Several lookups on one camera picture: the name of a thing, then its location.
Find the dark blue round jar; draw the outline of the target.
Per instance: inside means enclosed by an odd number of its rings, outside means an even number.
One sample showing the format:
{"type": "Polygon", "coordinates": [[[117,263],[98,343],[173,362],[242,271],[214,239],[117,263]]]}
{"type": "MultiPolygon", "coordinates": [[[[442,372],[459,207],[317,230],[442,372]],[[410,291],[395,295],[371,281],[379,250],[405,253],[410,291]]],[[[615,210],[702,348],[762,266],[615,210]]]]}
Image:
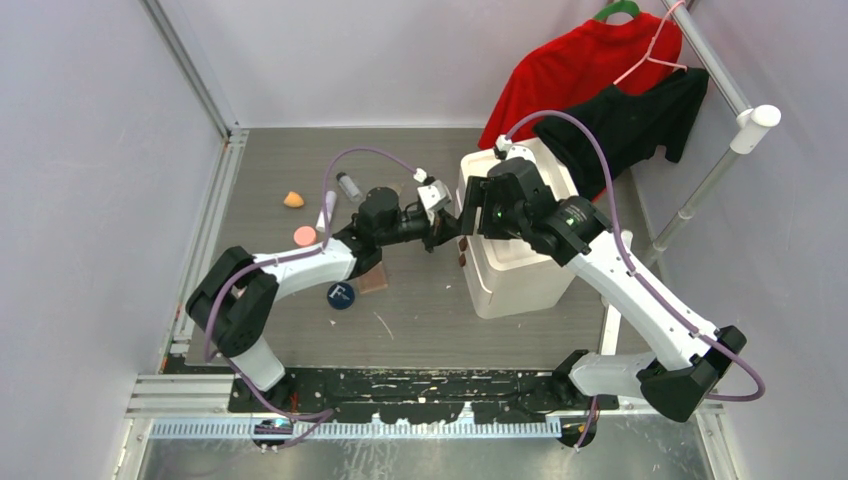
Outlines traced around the dark blue round jar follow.
{"type": "Polygon", "coordinates": [[[327,290],[326,300],[329,306],[335,310],[346,310],[350,308],[356,299],[353,286],[347,282],[335,282],[327,290]]]}

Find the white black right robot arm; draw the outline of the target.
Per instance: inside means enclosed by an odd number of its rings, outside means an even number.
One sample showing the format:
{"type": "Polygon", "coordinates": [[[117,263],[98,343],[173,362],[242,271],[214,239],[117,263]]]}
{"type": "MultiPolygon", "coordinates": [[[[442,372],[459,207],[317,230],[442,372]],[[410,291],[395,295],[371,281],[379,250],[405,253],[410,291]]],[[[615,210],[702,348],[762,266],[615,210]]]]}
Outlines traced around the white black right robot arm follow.
{"type": "Polygon", "coordinates": [[[561,365],[558,403],[582,409],[594,396],[644,399],[664,417],[688,420],[747,343],[690,311],[634,257],[613,222],[580,196],[558,199],[536,165],[502,161],[465,187],[461,231],[520,240],[599,292],[650,347],[642,355],[576,351],[561,365]]]}

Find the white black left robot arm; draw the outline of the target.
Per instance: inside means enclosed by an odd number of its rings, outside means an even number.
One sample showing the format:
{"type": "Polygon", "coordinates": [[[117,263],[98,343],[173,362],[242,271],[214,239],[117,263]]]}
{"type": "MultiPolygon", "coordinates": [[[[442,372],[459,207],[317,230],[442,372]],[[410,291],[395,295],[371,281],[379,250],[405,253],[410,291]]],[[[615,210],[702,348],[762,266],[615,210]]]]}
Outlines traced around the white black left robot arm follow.
{"type": "Polygon", "coordinates": [[[422,242],[432,251],[459,234],[451,194],[441,181],[417,189],[401,207],[397,192],[368,192],[351,221],[314,245],[277,254],[226,249],[186,302],[185,310],[221,355],[254,385],[252,398],[269,413],[285,409],[292,397],[285,368],[263,336],[274,303],[301,290],[345,282],[372,270],[385,246],[422,242]]]}

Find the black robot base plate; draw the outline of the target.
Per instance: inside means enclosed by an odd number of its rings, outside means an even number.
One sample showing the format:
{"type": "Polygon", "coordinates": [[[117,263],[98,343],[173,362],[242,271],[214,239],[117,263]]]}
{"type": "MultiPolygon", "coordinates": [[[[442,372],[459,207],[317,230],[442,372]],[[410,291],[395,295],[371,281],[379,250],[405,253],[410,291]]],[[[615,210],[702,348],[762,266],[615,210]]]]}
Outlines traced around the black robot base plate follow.
{"type": "Polygon", "coordinates": [[[476,424],[528,424],[558,411],[615,410],[619,400],[591,401],[559,371],[290,368],[262,400],[243,380],[234,381],[230,412],[264,413],[270,406],[295,414],[331,410],[339,423],[377,417],[412,425],[454,423],[469,407],[476,424]]]}

